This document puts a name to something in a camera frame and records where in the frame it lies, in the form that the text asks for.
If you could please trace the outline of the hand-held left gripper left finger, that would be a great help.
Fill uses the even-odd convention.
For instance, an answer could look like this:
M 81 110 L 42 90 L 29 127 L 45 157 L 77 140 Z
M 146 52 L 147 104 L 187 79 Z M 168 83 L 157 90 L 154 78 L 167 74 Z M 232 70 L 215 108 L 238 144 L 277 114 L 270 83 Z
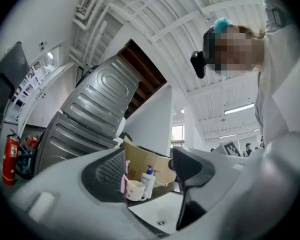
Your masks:
M 11 196 L 22 221 L 45 240 L 156 240 L 121 192 L 125 150 L 58 162 Z

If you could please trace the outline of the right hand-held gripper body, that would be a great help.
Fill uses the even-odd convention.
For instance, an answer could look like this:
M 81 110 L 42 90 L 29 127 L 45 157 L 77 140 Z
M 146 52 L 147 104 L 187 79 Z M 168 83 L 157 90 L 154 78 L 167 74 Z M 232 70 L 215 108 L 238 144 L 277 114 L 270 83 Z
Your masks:
M 233 141 L 220 143 L 219 146 L 214 149 L 214 152 L 226 156 L 242 157 L 242 158 L 249 157 L 245 151 L 243 153 L 240 153 L 240 151 L 237 149 L 237 146 Z

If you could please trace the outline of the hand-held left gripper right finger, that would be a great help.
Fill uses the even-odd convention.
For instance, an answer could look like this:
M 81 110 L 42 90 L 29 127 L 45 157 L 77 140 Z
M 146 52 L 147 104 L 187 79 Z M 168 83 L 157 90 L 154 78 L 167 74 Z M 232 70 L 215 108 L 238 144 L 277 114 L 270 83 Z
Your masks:
M 173 240 L 300 240 L 300 132 L 248 158 L 173 149 L 183 201 Z

